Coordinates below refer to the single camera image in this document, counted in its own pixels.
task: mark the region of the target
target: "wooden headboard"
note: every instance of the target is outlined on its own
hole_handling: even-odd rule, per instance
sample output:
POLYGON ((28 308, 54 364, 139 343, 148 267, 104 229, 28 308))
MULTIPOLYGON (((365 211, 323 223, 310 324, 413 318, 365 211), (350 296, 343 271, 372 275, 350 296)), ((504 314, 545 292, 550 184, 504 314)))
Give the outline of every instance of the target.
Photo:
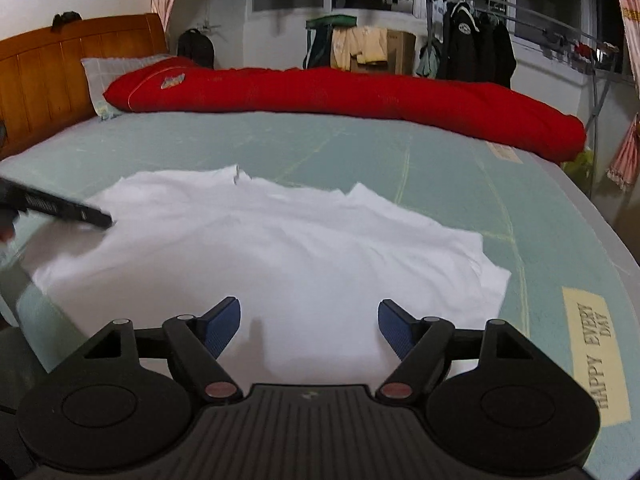
POLYGON ((157 14, 82 20, 0 41, 0 119, 7 129, 0 157, 95 115, 81 58, 166 52, 157 14))

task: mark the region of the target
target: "yellow cloth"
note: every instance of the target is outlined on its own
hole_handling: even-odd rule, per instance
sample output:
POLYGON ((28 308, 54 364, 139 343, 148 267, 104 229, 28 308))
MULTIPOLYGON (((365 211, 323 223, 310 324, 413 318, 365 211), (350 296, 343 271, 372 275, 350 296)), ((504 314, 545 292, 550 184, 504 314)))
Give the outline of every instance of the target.
POLYGON ((351 69, 353 56, 360 64, 386 61, 386 28, 334 28, 331 44, 341 70, 351 69))

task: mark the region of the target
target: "drying rack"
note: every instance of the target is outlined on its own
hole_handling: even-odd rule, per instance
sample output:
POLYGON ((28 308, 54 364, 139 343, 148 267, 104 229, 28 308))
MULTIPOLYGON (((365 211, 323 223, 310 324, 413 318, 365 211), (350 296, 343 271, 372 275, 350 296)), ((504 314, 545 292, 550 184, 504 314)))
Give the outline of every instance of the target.
MULTIPOLYGON (((466 2, 467 0, 453 0, 456 2, 466 2)), ((602 92, 602 95, 598 95, 598 85, 597 85, 597 74, 596 74, 596 67, 595 67, 595 59, 593 59, 593 57, 591 57, 590 59, 590 63, 591 63, 591 75, 592 75, 592 85, 593 85, 593 103, 594 103, 594 108, 593 111, 591 113, 591 116, 585 126, 585 131, 588 131, 591 129, 591 127, 593 126, 593 167, 591 169, 591 174, 590 174, 590 185, 589 185, 589 190, 588 190, 588 197, 589 199, 591 199, 592 193, 593 193, 593 184, 594 184, 594 177, 595 177, 595 170, 596 170, 596 164, 598 161, 598 117, 600 115, 600 112, 602 111, 602 107, 604 106, 605 100, 607 98, 607 95, 609 93, 609 89, 611 87, 611 83, 612 83, 612 79, 613 79, 613 74, 615 72, 615 67, 616 64, 618 62, 618 56, 620 54, 620 50, 618 47, 613 46, 611 44, 605 43, 604 41, 600 40, 599 38, 596 38, 595 36, 592 36, 591 34, 587 34, 586 32, 583 32, 582 30, 580 30, 579 28, 573 27, 571 25, 569 25, 568 23, 562 22, 560 20, 556 20, 555 18, 552 18, 551 16, 547 16, 546 14, 542 14, 541 12, 537 12, 535 10, 532 9, 528 9, 527 7, 523 7, 523 6, 518 6, 516 4, 512 4, 511 2, 507 2, 505 0, 482 0, 484 2, 484 6, 478 6, 478 4, 476 4, 476 0, 472 0, 474 2, 473 8, 474 10, 478 10, 479 12, 487 12, 489 14, 492 14, 494 16, 497 16, 498 18, 502 18, 505 20, 508 20, 510 22, 513 23, 519 23, 525 27, 530 27, 533 28, 535 30, 538 30, 540 32, 542 32, 546 38, 549 37, 553 37, 553 38, 557 38, 558 40, 560 39, 564 39, 565 43, 569 44, 571 43, 571 41, 569 41, 569 38, 567 37, 567 34, 560 34, 558 33, 556 30, 549 30, 548 28, 542 27, 541 25, 535 24, 535 23, 531 23, 531 22, 527 22, 526 20, 521 20, 519 18, 516 18, 514 16, 510 16, 507 13, 507 9, 514 9, 514 10, 521 10, 531 16, 536 16, 537 18, 541 18, 543 20, 545 20, 548 23, 553 23, 554 25, 557 25, 559 27, 562 27, 562 29, 566 30, 568 33, 573 34, 575 37, 571 38, 574 41, 580 41, 582 42, 583 38, 587 38, 588 40, 591 40, 598 49, 600 49, 603 52, 609 52, 612 54, 612 63, 611 63, 611 68, 609 70, 609 73, 607 73, 607 79, 605 82, 605 87, 604 90, 602 92)), ((427 17, 428 17, 428 46, 429 49, 431 49, 431 44, 433 42, 433 2, 434 0, 427 0, 427 17)))

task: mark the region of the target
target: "cardboard box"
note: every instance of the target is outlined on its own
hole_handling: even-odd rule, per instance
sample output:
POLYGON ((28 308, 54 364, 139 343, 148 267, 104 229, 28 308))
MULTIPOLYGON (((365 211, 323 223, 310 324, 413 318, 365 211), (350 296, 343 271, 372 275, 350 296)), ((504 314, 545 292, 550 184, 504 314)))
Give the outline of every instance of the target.
MULTIPOLYGON (((415 36, 410 32, 388 29, 386 32, 387 61, 382 63, 359 64, 351 58, 351 71, 356 73, 391 73, 412 75, 414 72, 415 36)), ((331 67, 337 68, 333 49, 331 67)))

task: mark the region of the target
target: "mattress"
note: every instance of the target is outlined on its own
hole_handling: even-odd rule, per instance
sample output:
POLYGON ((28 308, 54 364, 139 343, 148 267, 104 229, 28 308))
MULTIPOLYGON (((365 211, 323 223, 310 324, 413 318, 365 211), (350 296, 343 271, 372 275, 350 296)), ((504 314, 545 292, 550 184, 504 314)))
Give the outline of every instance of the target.
MULTIPOLYGON (((401 121, 129 114, 77 124, 0 162, 0 174, 83 200, 138 171, 231 164, 286 186, 348 192, 361 182, 443 225, 480 232, 487 256, 512 272, 500 316, 600 404, 588 469, 622 480, 640 468, 640 269, 559 168, 535 155, 401 121)), ((88 335, 20 267, 21 247, 46 221, 18 222, 0 271, 0 308, 51 370, 88 335)))

